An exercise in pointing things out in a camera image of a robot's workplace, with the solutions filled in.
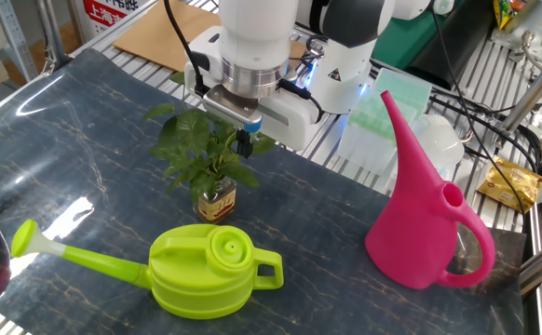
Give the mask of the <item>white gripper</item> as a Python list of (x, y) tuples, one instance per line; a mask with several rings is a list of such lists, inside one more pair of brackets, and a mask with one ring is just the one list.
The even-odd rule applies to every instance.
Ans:
[(238, 155), (252, 155), (251, 133), (258, 131), (294, 150), (304, 149), (314, 137), (318, 107), (283, 88), (268, 97), (250, 99), (223, 87), (221, 32), (220, 26), (212, 26), (189, 43), (204, 85), (210, 90), (203, 95), (196, 93), (196, 71), (188, 61), (184, 66), (187, 91), (202, 102), (206, 112), (240, 128), (236, 133)]

